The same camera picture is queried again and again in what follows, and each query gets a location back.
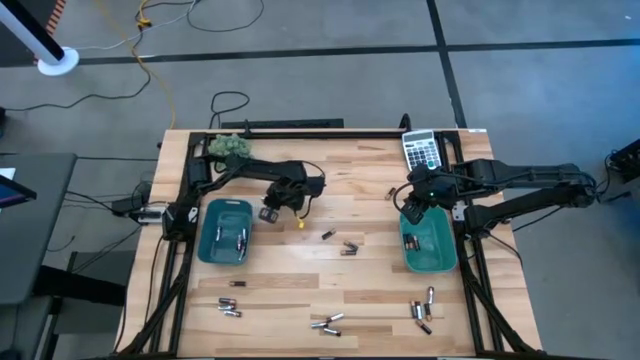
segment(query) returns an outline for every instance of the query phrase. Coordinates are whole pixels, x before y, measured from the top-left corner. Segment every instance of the wooden table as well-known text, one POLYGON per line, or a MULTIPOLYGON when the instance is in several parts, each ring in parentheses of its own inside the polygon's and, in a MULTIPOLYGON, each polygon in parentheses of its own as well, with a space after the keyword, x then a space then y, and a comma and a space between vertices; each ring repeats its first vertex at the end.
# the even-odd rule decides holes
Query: wooden table
MULTIPOLYGON (((174 201, 182 176, 189 131, 167 131, 151 192, 152 201, 174 201)), ((486 132, 460 131, 465 160, 491 158, 486 132)), ((252 140, 259 159, 307 160, 327 174, 323 195, 314 200, 306 228, 298 229, 283 209, 277 224, 254 220, 249 258, 239 267, 215 266, 194 259, 181 332, 179 356, 436 356, 473 355, 473 342, 459 270, 438 275, 408 271, 398 234, 399 213, 384 196, 406 182, 400 140, 252 140), (336 235, 321 235, 335 228, 336 235), (343 241, 360 245, 355 257, 340 256, 343 241), (247 281, 246 288, 229 287, 247 281), (427 336, 411 319, 410 300, 424 302, 426 288, 436 289, 434 319, 427 336), (217 310, 219 297, 238 300, 242 318, 217 310), (343 312, 335 323, 342 337, 310 328, 327 315, 343 312)), ((314 175, 317 171, 309 167, 314 175)), ((269 183, 231 181, 202 202, 245 199, 260 207, 269 183)), ((477 203, 491 204, 502 195, 477 203)), ((141 234, 129 284, 126 328, 120 348, 143 325, 154 250, 160 226, 141 234)), ((511 228, 493 232, 515 246, 511 228)), ((522 338, 540 341, 522 270, 513 253, 484 240, 495 303, 522 338)), ((160 247, 151 308, 155 307, 168 244, 160 247)), ((182 259, 178 258, 177 266, 182 259)), ((485 346, 491 349, 486 315, 478 303, 485 346)), ((167 313, 160 350, 166 350, 173 310, 167 313)))

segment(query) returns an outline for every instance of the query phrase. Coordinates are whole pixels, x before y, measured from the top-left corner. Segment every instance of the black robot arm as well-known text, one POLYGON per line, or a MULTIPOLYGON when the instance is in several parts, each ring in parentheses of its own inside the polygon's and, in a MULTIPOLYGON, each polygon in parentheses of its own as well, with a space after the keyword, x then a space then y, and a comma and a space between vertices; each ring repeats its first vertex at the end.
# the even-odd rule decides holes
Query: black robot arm
POLYGON ((507 188, 541 189, 495 206, 472 205, 464 210, 470 235, 488 231, 499 222, 549 206, 587 207, 596 198, 595 180, 573 164, 559 166, 508 166, 479 159, 456 164, 451 170, 416 167, 403 187, 413 186, 400 209, 417 224, 429 207, 452 209, 458 201, 496 194, 507 188))
POLYGON ((270 162, 236 155, 197 157, 187 164, 189 191, 183 198, 171 203, 163 215, 164 238, 183 241, 183 237, 194 237, 198 204, 202 197, 236 178, 272 182, 263 200, 265 207, 259 213, 261 219, 270 223, 276 222, 277 210, 282 206, 297 212, 302 209, 306 196, 320 196, 325 186, 324 175, 307 176, 303 161, 270 162), (212 163, 225 165, 225 170, 216 180, 212 180, 212 163))

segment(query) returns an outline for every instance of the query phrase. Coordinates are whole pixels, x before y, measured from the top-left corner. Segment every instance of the yellow cable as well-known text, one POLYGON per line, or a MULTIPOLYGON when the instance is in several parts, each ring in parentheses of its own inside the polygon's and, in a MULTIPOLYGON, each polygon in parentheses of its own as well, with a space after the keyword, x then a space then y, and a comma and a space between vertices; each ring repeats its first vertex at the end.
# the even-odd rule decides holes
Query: yellow cable
POLYGON ((140 2, 140 6, 138 7, 138 13, 140 17, 138 18, 138 27, 145 28, 151 26, 151 19, 147 19, 144 17, 144 6, 149 2, 149 0, 142 0, 140 2))
MULTIPOLYGON (((140 8, 142 8, 142 6, 144 5, 145 2, 146 1, 143 1, 143 3, 141 3, 140 8)), ((113 29, 116 30, 119 33, 120 37, 123 38, 126 41, 127 46, 129 46, 129 49, 131 50, 131 54, 136 58, 136 60, 138 61, 138 64, 140 64, 140 67, 142 69, 144 69, 144 71, 146 71, 149 74, 151 74, 151 76, 153 76, 158 81, 158 83, 160 84, 160 87, 162 87, 162 90, 164 91, 165 95, 167 96, 167 102, 169 103, 169 108, 171 109, 171 123, 169 124, 169 129, 173 129, 174 126, 176 125, 176 107, 175 107, 175 105, 173 103, 173 95, 171 94, 171 90, 165 84, 165 82, 160 78, 160 76, 158 76, 155 72, 153 72, 151 69, 149 69, 147 67, 147 65, 144 64, 142 59, 138 56, 138 53, 136 52, 136 49, 131 44, 131 41, 129 41, 129 38, 128 38, 127 34, 124 32, 124 30, 122 30, 120 25, 118 25, 118 23, 113 19, 113 17, 109 13, 109 11, 102 4, 102 1, 95 0, 95 4, 98 7, 98 10, 100 10, 102 15, 109 22, 111 27, 113 27, 113 29)))

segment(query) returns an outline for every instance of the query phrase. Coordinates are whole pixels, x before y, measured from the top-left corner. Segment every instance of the wire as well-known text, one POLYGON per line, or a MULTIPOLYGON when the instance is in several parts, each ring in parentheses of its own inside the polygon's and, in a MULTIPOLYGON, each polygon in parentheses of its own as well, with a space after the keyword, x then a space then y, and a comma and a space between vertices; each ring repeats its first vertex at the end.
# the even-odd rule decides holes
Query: wire
POLYGON ((67 194, 71 194, 71 195, 79 196, 79 197, 81 197, 81 198, 85 198, 85 199, 90 200, 91 202, 93 202, 93 203, 95 203, 95 204, 98 204, 98 205, 102 206, 103 208, 105 208, 105 209, 107 209, 107 210, 109 210, 109 211, 112 211, 112 212, 117 213, 117 211, 113 210, 112 208, 110 208, 109 206, 107 206, 107 205, 106 205, 105 203, 103 203, 102 201, 98 201, 98 200, 94 199, 93 197, 91 197, 91 196, 89 196, 89 195, 80 194, 80 193, 77 193, 77 192, 75 192, 75 191, 70 191, 70 190, 67 190, 67 194))
POLYGON ((73 244, 74 241, 76 241, 76 236, 75 235, 73 235, 71 237, 71 239, 66 244, 64 244, 63 246, 61 246, 61 247, 59 247, 57 249, 49 249, 49 248, 47 248, 47 251, 48 252, 52 252, 52 253, 60 252, 60 251, 62 251, 64 249, 68 248, 69 245, 73 244))
POLYGON ((90 99, 90 98, 98 98, 98 99, 104 99, 104 100, 123 100, 123 99, 131 99, 134 98, 138 95, 140 95, 140 93, 146 89, 146 87, 149 85, 149 83, 151 83, 151 75, 149 75, 149 73, 147 71, 145 71, 145 73, 147 74, 147 80, 145 80, 144 84, 142 84, 142 86, 140 87, 140 89, 138 89, 136 92, 134 92, 133 94, 130 95, 118 95, 118 96, 105 96, 105 95, 100 95, 100 94, 89 94, 87 96, 83 96, 80 99, 72 102, 69 105, 58 105, 58 104, 49 104, 49 103, 45 103, 45 104, 40 104, 40 105, 34 105, 34 106, 29 106, 26 108, 20 108, 20 109, 15 109, 15 108, 5 108, 5 110, 7 111, 31 111, 31 110, 36 110, 36 109, 40 109, 40 108, 44 108, 44 107, 53 107, 53 108, 57 108, 57 109, 71 109, 72 107, 78 105, 79 103, 90 99))
POLYGON ((557 212, 558 212, 558 211, 560 211, 560 210, 562 210, 562 206, 559 206, 557 209, 552 210, 552 211, 550 211, 550 212, 548 212, 548 213, 546 213, 546 214, 542 215, 541 217, 539 217, 539 218, 537 218, 537 219, 535 219, 535 220, 533 220, 533 221, 530 221, 530 222, 528 222, 528 223, 526 223, 526 224, 524 224, 524 225, 522 225, 522 226, 518 226, 517 228, 513 229, 513 232, 516 232, 516 231, 518 231, 518 230, 521 230, 521 229, 523 229, 523 228, 526 228, 526 227, 527 227, 527 226, 529 226, 529 225, 533 225, 533 224, 537 223, 538 221, 542 221, 542 220, 544 220, 544 219, 548 218, 549 216, 551 216, 551 215, 553 215, 553 214, 557 213, 557 212))
POLYGON ((600 202, 600 198, 602 197, 602 195, 604 195, 609 190, 609 185, 611 185, 611 164, 609 163, 609 161, 611 160, 611 156, 614 153, 615 153, 615 151, 612 151, 609 155, 605 156, 605 158, 604 158, 604 168, 607 171, 607 179, 603 180, 602 182, 600 182, 598 184, 598 186, 596 186, 596 196, 598 198, 598 202, 600 202), (604 187, 604 190, 598 191, 600 186, 602 186, 603 184, 606 184, 605 187, 604 187))
POLYGON ((158 159, 99 157, 99 156, 78 156, 78 160, 115 160, 115 161, 150 161, 150 162, 158 161, 158 159))
POLYGON ((149 279, 149 296, 147 298, 147 309, 144 311, 144 323, 147 323, 147 318, 149 317, 149 307, 151 306, 151 293, 153 292, 153 274, 156 269, 156 260, 158 260, 158 250, 160 249, 160 244, 162 243, 162 235, 158 239, 158 244, 156 245, 156 251, 153 253, 153 261, 151 262, 151 276, 149 279))
MULTIPOLYGON (((14 156, 14 155, 22 155, 17 152, 3 152, 0 153, 0 156, 14 156)), ((122 157, 96 157, 96 156, 78 156, 78 160, 114 160, 114 161, 149 161, 149 162, 158 162, 158 159, 144 159, 144 158, 122 158, 122 157)))
POLYGON ((120 335, 118 335, 118 340, 116 340, 116 345, 113 347, 113 352, 116 353, 118 351, 118 347, 120 346, 120 342, 122 341, 122 335, 124 334, 124 327, 127 324, 127 292, 124 292, 124 305, 122 305, 122 323, 120 324, 120 335))
POLYGON ((498 241, 502 245, 508 247, 518 257, 518 260, 520 260, 520 267, 524 267, 524 265, 522 264, 522 257, 520 256, 520 253, 518 252, 518 250, 516 250, 513 246, 507 244, 506 242, 498 239, 497 237, 495 237, 495 235, 491 233, 489 233, 489 236, 491 236, 494 240, 498 241))
MULTIPOLYGON (((200 31, 205 31, 205 32, 210 32, 210 33, 225 33, 225 32, 231 32, 231 31, 236 31, 236 30, 242 30, 242 29, 246 29, 248 27, 250 27, 251 25, 253 25, 256 21, 258 21, 258 19, 260 19, 262 17, 262 14, 264 14, 264 1, 263 0, 259 0, 260 1, 260 11, 258 12, 258 15, 256 15, 256 17, 251 20, 249 23, 247 23, 246 25, 242 25, 242 26, 238 26, 238 27, 234 27, 234 28, 229 28, 229 29, 206 29, 203 27, 200 27, 198 25, 194 25, 193 22, 191 22, 191 12, 187 12, 187 22, 189 23, 189 26, 191 26, 192 28, 196 29, 196 30, 200 30, 200 31)), ((195 1, 195 5, 201 3, 202 0, 196 0, 195 1)))
POLYGON ((171 93, 171 90, 165 84, 165 82, 162 80, 162 78, 160 76, 158 76, 158 74, 153 72, 153 70, 149 69, 147 67, 147 65, 145 65, 145 63, 142 61, 140 56, 138 56, 138 53, 136 52, 135 47, 133 45, 131 45, 131 43, 127 39, 127 34, 124 32, 124 30, 122 30, 120 25, 118 25, 118 23, 113 19, 113 17, 109 13, 109 11, 102 4, 102 1, 101 0, 94 0, 94 1, 95 1, 96 6, 98 7, 100 12, 102 13, 102 15, 110 23, 111 27, 113 27, 113 29, 116 30, 120 34, 120 36, 126 41, 127 45, 129 46, 129 49, 131 50, 131 55, 133 55, 136 58, 136 60, 138 61, 138 64, 140 65, 140 67, 143 70, 145 70, 148 74, 153 76, 158 81, 158 84, 160 84, 160 87, 162 88, 162 90, 164 91, 164 93, 165 93, 165 95, 167 97, 167 103, 169 104, 169 109, 171 111, 171 123, 169 123, 169 129, 173 129, 175 127, 175 124, 176 124, 176 109, 175 109, 175 104, 173 103, 173 94, 171 93))
POLYGON ((103 208, 97 208, 97 207, 93 207, 93 206, 83 206, 83 205, 63 205, 63 208, 80 208, 80 209, 85 209, 85 210, 101 210, 101 211, 109 211, 107 209, 103 209, 103 208))
POLYGON ((411 185, 411 184, 413 184, 413 183, 412 183, 412 182, 408 182, 408 183, 406 183, 406 184, 403 184, 402 186, 400 186, 400 187, 398 188, 398 190, 396 190, 396 191, 393 193, 393 206, 394 206, 394 207, 396 208, 396 210, 398 210, 400 213, 402 213, 402 209, 400 209, 400 207, 398 206, 398 200, 397 200, 397 199, 398 199, 398 193, 399 193, 400 191, 402 191, 402 189, 406 188, 407 186, 409 186, 409 185, 411 185))
POLYGON ((143 12, 144 11, 144 6, 148 2, 149 2, 149 0, 142 0, 140 2, 140 7, 138 7, 138 13, 137 14, 138 14, 139 18, 138 18, 138 16, 136 16, 136 18, 137 18, 136 20, 137 20, 137 23, 138 23, 138 29, 140 29, 140 31, 142 31, 142 29, 144 29, 144 28, 147 28, 147 27, 151 26, 151 19, 147 19, 144 16, 144 12, 143 12))
POLYGON ((320 170, 320 172, 322 173, 322 177, 323 177, 323 178, 326 178, 326 177, 327 177, 327 175, 324 173, 324 170, 322 170, 322 168, 321 168, 320 166, 318 166, 318 165, 316 165, 316 164, 312 163, 311 161, 302 160, 301 162, 302 162, 302 163, 305 163, 305 164, 308 164, 308 165, 311 165, 311 166, 313 166, 314 168, 316 168, 316 169, 320 170))
MULTIPOLYGON (((185 2, 185 3, 184 3, 184 5, 188 5, 188 4, 191 4, 191 6, 189 7, 189 9, 187 9, 187 11, 186 11, 184 14, 180 15, 179 17, 177 17, 177 18, 175 18, 175 19, 173 19, 173 20, 167 21, 167 22, 165 22, 165 23, 162 23, 162 24, 156 24, 156 25, 154 25, 154 26, 152 26, 152 27, 150 27, 150 28, 146 28, 146 29, 144 29, 143 31, 138 32, 138 34, 136 34, 136 35, 134 35, 134 36, 131 36, 131 37, 129 37, 129 38, 127 38, 127 39, 125 39, 125 40, 122 40, 122 41, 120 41, 120 42, 118 42, 118 43, 115 43, 115 44, 113 44, 113 45, 110 45, 110 46, 85 46, 85 47, 74 47, 74 49, 76 49, 76 50, 78 50, 78 51, 81 51, 81 50, 111 50, 111 49, 118 48, 118 47, 120 47, 120 46, 122 46, 122 45, 126 44, 126 43, 127 43, 127 41, 133 41, 133 40, 137 39, 138 37, 140 37, 140 36, 141 36, 141 33, 146 33, 146 32, 148 32, 148 31, 152 31, 152 30, 154 30, 154 29, 159 29, 159 28, 161 28, 161 27, 163 27, 163 26, 171 25, 171 24, 174 24, 174 23, 176 23, 176 22, 178 22, 178 21, 182 20, 184 17, 186 17, 186 16, 187 16, 187 13, 189 13, 190 11, 192 11, 192 10, 193 10, 193 7, 195 6, 196 1, 194 0, 194 1, 188 1, 188 2, 185 2)), ((158 3, 158 4, 153 4, 153 5, 147 5, 147 6, 145 6, 145 7, 144 7, 144 9, 148 9, 148 8, 151 8, 151 7, 154 7, 154 6, 158 6, 158 5, 180 5, 180 4, 177 4, 177 3, 176 3, 176 4, 158 3)))
POLYGON ((307 212, 305 212, 304 215, 298 217, 298 213, 296 211, 293 212, 293 215, 295 215, 295 217, 298 217, 299 220, 306 219, 307 216, 309 216, 309 212, 311 211, 311 201, 313 201, 313 199, 315 198, 314 197, 309 198, 309 203, 307 204, 307 212))
POLYGON ((130 237, 132 237, 136 232, 140 231, 140 229, 142 228, 141 225, 137 226, 131 233, 129 233, 127 236, 125 236, 124 238, 112 242, 108 245, 106 245, 105 247, 103 247, 102 249, 100 249, 100 251, 98 251, 98 254, 96 254, 95 256, 93 256, 91 259, 85 261, 84 263, 82 263, 80 266, 78 266, 77 268, 73 269, 71 272, 74 274, 79 273, 80 271, 88 268, 89 266, 91 266, 93 263, 95 263, 96 261, 102 259, 103 257, 105 257, 107 254, 109 254, 111 251, 113 251, 115 248, 117 248, 118 246, 122 245, 122 243, 124 243, 125 241, 127 241, 130 237))
POLYGON ((212 128, 213 126, 213 121, 215 120, 216 116, 218 117, 218 129, 220 129, 222 127, 222 118, 220 117, 220 115, 225 114, 225 113, 230 113, 236 110, 240 110, 243 107, 247 106, 249 104, 249 102, 251 101, 251 98, 249 97, 249 95, 241 92, 241 91, 220 91, 217 92, 213 95, 213 97, 211 98, 211 111, 213 112, 213 115, 211 115, 211 120, 209 121, 209 129, 212 128), (236 107, 232 107, 229 109, 225 109, 222 111, 216 111, 214 108, 214 105, 216 103, 216 99, 218 98, 218 96, 220 95, 240 95, 242 97, 245 98, 245 102, 241 105, 238 105, 236 107))
POLYGON ((18 338, 18 320, 20 320, 20 305, 16 305, 15 318, 13 321, 13 333, 11 334, 11 349, 14 349, 16 346, 16 339, 18 338))

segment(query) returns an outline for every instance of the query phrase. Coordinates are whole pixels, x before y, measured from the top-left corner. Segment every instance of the green plastic tray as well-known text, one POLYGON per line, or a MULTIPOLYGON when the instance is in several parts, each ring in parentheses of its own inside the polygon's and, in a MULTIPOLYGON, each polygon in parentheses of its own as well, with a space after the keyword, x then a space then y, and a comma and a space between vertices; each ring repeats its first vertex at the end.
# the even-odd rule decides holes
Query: green plastic tray
POLYGON ((242 265, 249 257, 251 244, 251 204, 243 200, 217 199, 207 206, 207 215, 202 224, 198 259, 206 263, 242 265), (222 226, 220 241, 216 242, 218 226, 222 226), (247 250, 242 259, 236 251, 238 235, 247 231, 247 250))
POLYGON ((400 215, 400 244, 407 267, 415 273, 451 271, 458 263, 449 218, 439 207, 427 210, 418 225, 400 215), (421 250, 405 249, 402 234, 417 236, 421 250))

